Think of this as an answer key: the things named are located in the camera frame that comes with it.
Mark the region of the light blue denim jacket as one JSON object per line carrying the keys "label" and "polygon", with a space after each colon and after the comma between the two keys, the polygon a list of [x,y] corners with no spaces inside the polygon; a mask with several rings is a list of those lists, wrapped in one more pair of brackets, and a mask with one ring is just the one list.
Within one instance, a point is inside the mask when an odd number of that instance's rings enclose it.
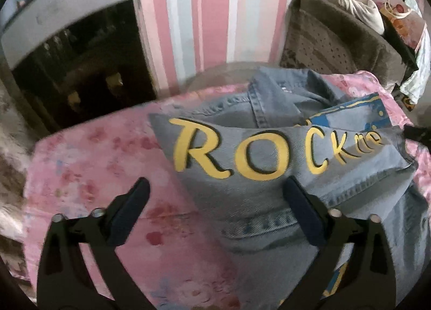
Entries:
{"label": "light blue denim jacket", "polygon": [[275,309],[316,256],[283,198],[290,176],[329,208],[382,218],[397,301],[430,262],[430,154],[403,138],[404,113],[377,84],[262,68],[243,93],[150,123],[232,256],[244,309]]}

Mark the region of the floral beige curtain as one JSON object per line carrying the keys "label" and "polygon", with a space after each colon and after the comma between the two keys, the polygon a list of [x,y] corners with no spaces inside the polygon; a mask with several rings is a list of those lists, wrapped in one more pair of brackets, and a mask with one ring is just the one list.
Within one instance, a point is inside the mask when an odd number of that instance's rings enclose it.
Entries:
{"label": "floral beige curtain", "polygon": [[31,301],[36,300],[23,240],[23,189],[34,138],[12,96],[1,85],[1,259]]}

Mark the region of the white patterned quilt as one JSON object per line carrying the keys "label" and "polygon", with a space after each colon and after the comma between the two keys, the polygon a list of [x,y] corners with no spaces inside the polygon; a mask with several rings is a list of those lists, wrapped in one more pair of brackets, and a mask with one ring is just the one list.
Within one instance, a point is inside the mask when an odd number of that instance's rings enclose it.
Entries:
{"label": "white patterned quilt", "polygon": [[430,58],[430,34],[427,29],[425,29],[416,56],[418,70],[414,71],[400,86],[401,93],[409,97],[414,105],[418,104],[419,99],[423,96],[428,79],[430,78]]}

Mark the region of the grey brown folded blanket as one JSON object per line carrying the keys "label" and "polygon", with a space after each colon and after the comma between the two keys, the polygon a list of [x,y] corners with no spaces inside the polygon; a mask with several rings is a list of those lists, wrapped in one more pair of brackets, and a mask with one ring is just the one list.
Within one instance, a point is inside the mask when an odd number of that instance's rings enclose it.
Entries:
{"label": "grey brown folded blanket", "polygon": [[369,71],[391,89],[418,66],[387,18],[383,24],[380,35],[330,0],[291,0],[280,66],[320,74]]}

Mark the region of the orange patterned bag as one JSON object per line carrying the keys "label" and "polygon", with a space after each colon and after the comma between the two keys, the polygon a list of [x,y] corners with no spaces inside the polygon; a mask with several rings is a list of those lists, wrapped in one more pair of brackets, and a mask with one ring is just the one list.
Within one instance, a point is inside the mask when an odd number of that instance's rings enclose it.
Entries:
{"label": "orange patterned bag", "polygon": [[373,0],[380,13],[389,19],[402,41],[415,53],[419,51],[427,24],[403,0]]}

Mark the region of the white plush pillow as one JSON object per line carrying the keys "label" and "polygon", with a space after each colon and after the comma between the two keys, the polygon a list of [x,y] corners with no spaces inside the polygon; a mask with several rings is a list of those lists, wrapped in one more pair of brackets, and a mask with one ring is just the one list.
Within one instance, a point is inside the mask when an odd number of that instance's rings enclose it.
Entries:
{"label": "white plush pillow", "polygon": [[338,4],[377,34],[384,35],[384,21],[373,0],[338,0]]}

